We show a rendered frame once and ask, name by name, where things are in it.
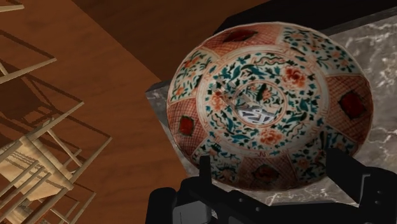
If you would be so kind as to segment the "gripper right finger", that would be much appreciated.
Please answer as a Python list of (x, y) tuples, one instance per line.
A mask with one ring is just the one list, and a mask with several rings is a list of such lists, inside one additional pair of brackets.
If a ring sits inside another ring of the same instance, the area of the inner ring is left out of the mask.
[(342, 210), (343, 224), (397, 224), (396, 173), (365, 166), (338, 148), (328, 148), (326, 175), (358, 204)]

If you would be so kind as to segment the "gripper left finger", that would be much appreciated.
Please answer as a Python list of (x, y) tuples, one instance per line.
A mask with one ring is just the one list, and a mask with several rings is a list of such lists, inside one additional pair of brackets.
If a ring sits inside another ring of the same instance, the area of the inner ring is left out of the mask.
[(179, 190), (150, 193), (145, 224), (266, 224), (265, 207), (240, 191), (212, 184), (210, 158), (202, 156), (199, 175), (182, 180)]

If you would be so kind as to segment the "floral patterned ceramic plate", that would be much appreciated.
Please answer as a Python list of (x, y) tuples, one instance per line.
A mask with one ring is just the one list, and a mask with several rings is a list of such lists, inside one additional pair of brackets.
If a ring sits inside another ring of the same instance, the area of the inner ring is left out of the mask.
[(167, 123), (192, 165), (245, 190), (289, 190), (322, 180), (326, 149), (354, 155), (373, 119), (370, 83), (328, 36), (260, 22), (195, 47), (169, 86)]

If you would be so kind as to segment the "light wooden chair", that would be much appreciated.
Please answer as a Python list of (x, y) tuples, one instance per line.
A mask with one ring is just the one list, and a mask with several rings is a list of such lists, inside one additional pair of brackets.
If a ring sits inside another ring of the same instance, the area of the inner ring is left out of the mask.
[[(79, 102), (57, 118), (38, 125), (31, 132), (0, 147), (0, 175), (9, 183), (0, 188), (0, 224), (50, 224), (44, 217), (51, 211), (59, 224), (76, 224), (96, 196), (93, 192), (79, 211), (73, 208), (62, 214), (54, 206), (76, 186), (76, 180), (111, 142), (107, 139), (88, 159), (80, 161), (78, 151), (72, 152), (54, 133), (53, 128), (84, 103)], [(65, 151), (68, 159), (60, 162), (40, 141), (49, 134)]]

